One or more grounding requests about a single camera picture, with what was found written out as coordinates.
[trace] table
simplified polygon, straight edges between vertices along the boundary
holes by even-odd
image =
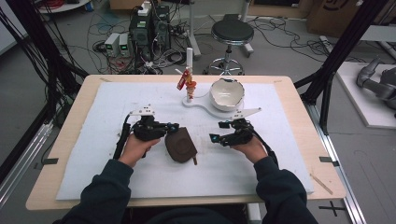
[[[197,82],[212,83],[216,76],[194,76]],[[345,189],[331,162],[321,162],[319,157],[328,157],[321,144],[315,127],[309,118],[298,92],[289,77],[242,76],[237,78],[242,83],[273,83],[284,107],[291,130],[298,147],[301,149],[305,165],[314,183],[315,192],[308,195],[309,200],[342,199]],[[102,82],[174,82],[179,76],[88,76],[69,115],[54,143],[49,158],[59,158],[57,164],[45,165],[27,200],[29,210],[68,209],[78,204],[78,200],[56,201],[56,194],[61,185],[68,157],[74,147],[81,126],[91,108],[97,90]],[[260,203],[257,196],[222,196],[193,198],[153,198],[131,199],[128,206],[158,206],[182,204],[212,203]]]

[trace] stool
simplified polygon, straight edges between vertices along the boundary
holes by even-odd
[[[216,22],[212,27],[212,36],[220,43],[227,44],[224,58],[213,61],[204,74],[212,74],[211,71],[220,72],[220,75],[244,75],[245,71],[239,62],[231,59],[232,46],[243,46],[249,43],[254,36],[254,30],[247,23],[240,20],[223,20]]]

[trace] black clamp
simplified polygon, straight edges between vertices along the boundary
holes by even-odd
[[[131,124],[127,123],[128,115],[122,125],[120,140],[117,142],[117,148],[114,152],[113,159],[117,160],[125,146],[126,140],[131,132],[134,133],[137,139],[141,141],[150,141],[164,137],[167,133],[175,133],[178,131],[178,123],[160,123],[155,121],[154,116],[142,116],[141,119],[135,123],[132,128]]]

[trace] white bowl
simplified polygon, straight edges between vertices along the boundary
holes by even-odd
[[[235,79],[221,78],[210,88],[210,102],[222,111],[237,109],[242,104],[244,95],[244,87]]]

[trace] black metal pole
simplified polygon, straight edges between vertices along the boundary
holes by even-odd
[[[307,91],[302,94],[302,100],[309,104],[314,104],[320,94],[325,91],[322,98],[319,124],[326,134],[328,134],[327,118],[329,114],[332,79],[350,51],[361,40],[361,37],[387,2],[388,0],[365,0],[322,67],[315,74],[294,84],[298,88],[311,81],[311,85]]]

